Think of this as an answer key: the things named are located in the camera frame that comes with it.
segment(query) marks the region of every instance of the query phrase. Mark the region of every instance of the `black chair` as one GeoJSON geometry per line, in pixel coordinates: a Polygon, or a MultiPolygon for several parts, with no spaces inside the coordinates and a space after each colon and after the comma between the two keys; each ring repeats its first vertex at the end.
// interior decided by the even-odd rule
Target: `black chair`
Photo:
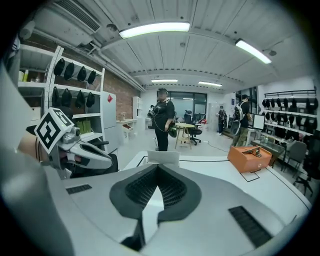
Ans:
{"type": "Polygon", "coordinates": [[[190,110],[186,111],[184,114],[184,121],[186,124],[194,125],[194,128],[188,128],[188,132],[189,132],[189,135],[191,135],[190,141],[193,141],[194,145],[197,145],[198,144],[197,141],[201,143],[201,140],[196,138],[196,136],[202,134],[202,130],[198,129],[197,124],[194,124],[191,121],[191,114],[192,112],[190,110]]]}
{"type": "Polygon", "coordinates": [[[303,184],[304,186],[304,195],[306,194],[307,188],[311,192],[311,197],[313,195],[313,190],[310,187],[309,182],[311,178],[320,180],[320,138],[318,136],[312,136],[309,142],[309,153],[305,157],[303,162],[303,169],[307,172],[307,179],[297,177],[293,185],[296,183],[303,184]]]}

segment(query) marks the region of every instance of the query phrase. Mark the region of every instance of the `monitor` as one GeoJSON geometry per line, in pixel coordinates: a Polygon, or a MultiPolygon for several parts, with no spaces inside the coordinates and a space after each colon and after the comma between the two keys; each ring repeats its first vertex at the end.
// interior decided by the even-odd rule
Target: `monitor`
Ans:
{"type": "Polygon", "coordinates": [[[263,130],[265,126],[266,116],[263,114],[254,114],[252,121],[252,128],[257,130],[263,130]]]}

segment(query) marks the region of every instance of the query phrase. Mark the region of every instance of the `white wall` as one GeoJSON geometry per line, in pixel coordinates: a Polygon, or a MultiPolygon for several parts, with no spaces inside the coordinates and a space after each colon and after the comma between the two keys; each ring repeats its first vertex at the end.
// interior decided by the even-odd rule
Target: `white wall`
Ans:
{"type": "Polygon", "coordinates": [[[148,89],[141,92],[140,98],[142,100],[142,116],[147,117],[150,106],[157,104],[157,89],[148,89]]]}

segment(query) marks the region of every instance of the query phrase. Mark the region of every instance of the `black shirt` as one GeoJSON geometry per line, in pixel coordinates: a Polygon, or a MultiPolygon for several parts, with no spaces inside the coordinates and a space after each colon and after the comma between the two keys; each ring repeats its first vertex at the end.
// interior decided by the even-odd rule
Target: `black shirt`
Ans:
{"type": "Polygon", "coordinates": [[[168,119],[173,119],[175,117],[175,106],[171,100],[166,101],[158,101],[158,103],[153,108],[154,119],[156,125],[154,128],[159,128],[161,130],[165,130],[166,122],[168,119]]]}
{"type": "Polygon", "coordinates": [[[241,105],[242,112],[244,114],[244,118],[240,121],[240,127],[248,128],[249,126],[249,119],[247,117],[247,114],[250,113],[250,104],[249,102],[243,102],[241,105]]]}

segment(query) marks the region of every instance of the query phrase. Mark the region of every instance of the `orange box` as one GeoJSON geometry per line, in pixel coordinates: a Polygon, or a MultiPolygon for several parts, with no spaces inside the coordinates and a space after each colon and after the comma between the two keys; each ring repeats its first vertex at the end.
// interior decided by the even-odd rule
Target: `orange box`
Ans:
{"type": "Polygon", "coordinates": [[[272,154],[260,147],[261,157],[243,152],[256,148],[257,146],[232,146],[228,154],[228,160],[234,165],[239,173],[255,172],[269,165],[272,154]]]}

